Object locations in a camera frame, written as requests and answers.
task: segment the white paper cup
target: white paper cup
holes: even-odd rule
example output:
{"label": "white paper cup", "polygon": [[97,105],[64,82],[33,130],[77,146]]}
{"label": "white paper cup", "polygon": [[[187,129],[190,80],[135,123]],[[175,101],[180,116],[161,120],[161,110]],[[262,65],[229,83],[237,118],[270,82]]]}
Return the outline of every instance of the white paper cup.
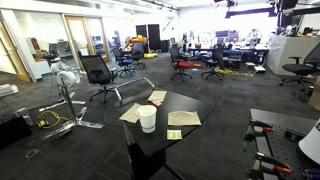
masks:
{"label": "white paper cup", "polygon": [[142,131],[152,133],[156,129],[157,108],[151,105],[145,105],[138,108],[140,124]]}

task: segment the paper sheet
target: paper sheet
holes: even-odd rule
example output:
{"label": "paper sheet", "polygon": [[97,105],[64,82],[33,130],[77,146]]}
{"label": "paper sheet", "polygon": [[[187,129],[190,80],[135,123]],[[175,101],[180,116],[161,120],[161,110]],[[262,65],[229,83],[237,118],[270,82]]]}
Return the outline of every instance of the paper sheet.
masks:
{"label": "paper sheet", "polygon": [[139,120],[139,116],[136,114],[136,111],[141,106],[142,105],[138,103],[134,103],[134,105],[127,112],[125,112],[119,119],[131,123],[136,123]]}
{"label": "paper sheet", "polygon": [[187,126],[201,125],[198,113],[187,111],[173,111],[169,113],[168,125],[172,126]]}
{"label": "paper sheet", "polygon": [[167,91],[153,91],[148,101],[159,101],[163,102],[166,97]]}
{"label": "paper sheet", "polygon": [[167,130],[168,140],[182,139],[181,130]]}

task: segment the red office chair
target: red office chair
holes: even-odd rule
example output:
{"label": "red office chair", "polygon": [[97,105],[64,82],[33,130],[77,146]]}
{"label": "red office chair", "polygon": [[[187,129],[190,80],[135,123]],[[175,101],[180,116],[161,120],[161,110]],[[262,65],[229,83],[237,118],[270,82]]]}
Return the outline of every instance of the red office chair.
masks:
{"label": "red office chair", "polygon": [[190,76],[192,79],[193,76],[191,74],[187,74],[184,72],[185,69],[189,69],[192,67],[192,63],[190,61],[184,61],[182,56],[180,55],[180,51],[178,47],[171,47],[170,48],[170,54],[171,54],[171,66],[175,70],[179,70],[179,72],[172,73],[171,80],[173,80],[173,77],[180,76],[182,78],[182,81],[184,82],[184,76]]}

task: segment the table leg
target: table leg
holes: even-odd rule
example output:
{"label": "table leg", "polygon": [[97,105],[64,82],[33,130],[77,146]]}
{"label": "table leg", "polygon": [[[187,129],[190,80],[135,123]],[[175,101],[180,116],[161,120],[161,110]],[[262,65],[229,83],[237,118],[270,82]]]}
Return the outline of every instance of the table leg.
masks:
{"label": "table leg", "polygon": [[170,167],[168,164],[163,165],[168,171],[171,172],[177,179],[179,180],[185,180],[176,170],[174,170],[172,167]]}

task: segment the door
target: door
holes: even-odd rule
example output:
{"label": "door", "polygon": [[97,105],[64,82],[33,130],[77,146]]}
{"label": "door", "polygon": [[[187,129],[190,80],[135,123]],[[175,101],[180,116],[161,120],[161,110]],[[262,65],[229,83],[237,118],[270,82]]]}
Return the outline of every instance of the door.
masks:
{"label": "door", "polygon": [[32,79],[29,77],[21,57],[19,56],[2,21],[0,21],[0,50],[1,61],[8,63],[7,69],[9,69],[9,71],[12,73],[15,73],[18,79],[25,82],[32,82]]}
{"label": "door", "polygon": [[100,54],[105,62],[109,61],[101,19],[68,16],[66,21],[81,69],[83,65],[79,58],[80,55]]}

